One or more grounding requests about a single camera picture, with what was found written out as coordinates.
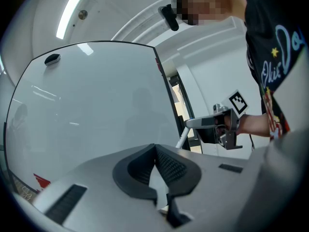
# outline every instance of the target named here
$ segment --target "white ceiling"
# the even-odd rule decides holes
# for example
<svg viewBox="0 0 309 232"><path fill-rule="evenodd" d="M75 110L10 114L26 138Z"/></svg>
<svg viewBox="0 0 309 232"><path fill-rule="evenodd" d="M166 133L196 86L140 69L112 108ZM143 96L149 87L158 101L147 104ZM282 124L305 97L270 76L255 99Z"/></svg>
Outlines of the white ceiling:
<svg viewBox="0 0 309 232"><path fill-rule="evenodd" d="M173 32L157 12L160 5L169 1L81 0L61 40L56 31L68 0L28 0L4 40L2 61L16 84L28 63L47 51L78 42L111 40L115 36L114 40L155 46L167 75L173 75L173 65L164 64L173 55L202 55L203 49L216 41L243 35L242 24L232 18L199 27L180 24L180 30ZM78 18L83 9L88 11L86 20ZM18 59L14 52L20 52Z"/></svg>

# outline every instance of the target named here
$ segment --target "fluorescent light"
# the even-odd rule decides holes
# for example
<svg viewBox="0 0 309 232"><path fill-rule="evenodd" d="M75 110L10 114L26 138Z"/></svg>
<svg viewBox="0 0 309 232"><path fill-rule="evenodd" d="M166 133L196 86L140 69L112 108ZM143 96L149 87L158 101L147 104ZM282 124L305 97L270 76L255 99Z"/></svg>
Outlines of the fluorescent light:
<svg viewBox="0 0 309 232"><path fill-rule="evenodd" d="M47 91L45 91L45 90L43 90L43 89L40 89L40 88L38 88L37 86L33 86L33 85L31 85L31 87L35 87L35 88L37 88L37 89L38 89L38 90L40 90L40 91L43 91L43 92L45 92L45 93L47 93L47 94L50 94L50 95L52 95L52 96L57 97L57 95L54 95L54 94L49 93L49 92L47 92Z"/></svg>
<svg viewBox="0 0 309 232"><path fill-rule="evenodd" d="M41 97L43 97L43 98L45 98L45 99L47 99L47 100L50 100L50 101L55 101L54 99L51 99L51 98L49 98L49 97L47 97L47 96L45 96L45 95L42 95L42 94L40 94L40 93L38 93L38 92L35 92L35 91L33 91L33 94L35 94L35 95L38 95L38 96L41 96Z"/></svg>
<svg viewBox="0 0 309 232"><path fill-rule="evenodd" d="M77 44L77 46L88 56L93 53L92 48L87 43Z"/></svg>
<svg viewBox="0 0 309 232"><path fill-rule="evenodd" d="M1 55L0 55L0 68L1 68L2 71L4 71L4 65L3 65L3 62L2 62Z"/></svg>
<svg viewBox="0 0 309 232"><path fill-rule="evenodd" d="M56 34L57 38L60 38L63 40L64 34L66 33L66 30L68 27L68 23L79 1L80 0L69 0L68 1L67 6L64 9L61 20L59 22L59 26L58 26L58 30Z"/></svg>
<svg viewBox="0 0 309 232"><path fill-rule="evenodd" d="M18 100L15 100L15 99L12 99L13 101L16 101L16 102L18 102L18 103L22 103L22 102L20 102L20 101L18 101Z"/></svg>

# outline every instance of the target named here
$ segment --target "hand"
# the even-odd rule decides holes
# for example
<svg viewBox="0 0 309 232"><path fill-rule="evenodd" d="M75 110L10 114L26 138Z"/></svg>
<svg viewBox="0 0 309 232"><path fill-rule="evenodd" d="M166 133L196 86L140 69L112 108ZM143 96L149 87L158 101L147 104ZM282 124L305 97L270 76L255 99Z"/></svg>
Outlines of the hand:
<svg viewBox="0 0 309 232"><path fill-rule="evenodd" d="M219 125L219 127L217 127L217 132L218 134L221 136L225 133L226 130L229 130L231 128L231 118L230 116L224 116L224 125ZM236 132L236 135L240 134L240 130L238 129Z"/></svg>
<svg viewBox="0 0 309 232"><path fill-rule="evenodd" d="M240 120L239 120L239 127L236 131L236 135L239 135L239 134L242 134L244 133L244 120L245 120L245 115L243 115ZM225 123L225 126L230 129L231 128L231 118L230 116L224 116L224 123Z"/></svg>
<svg viewBox="0 0 309 232"><path fill-rule="evenodd" d="M224 117L225 126L229 129L231 119L229 116ZM239 121L239 127L236 135L246 133L261 137L269 137L269 125L267 114L263 115L246 115L244 114Z"/></svg>

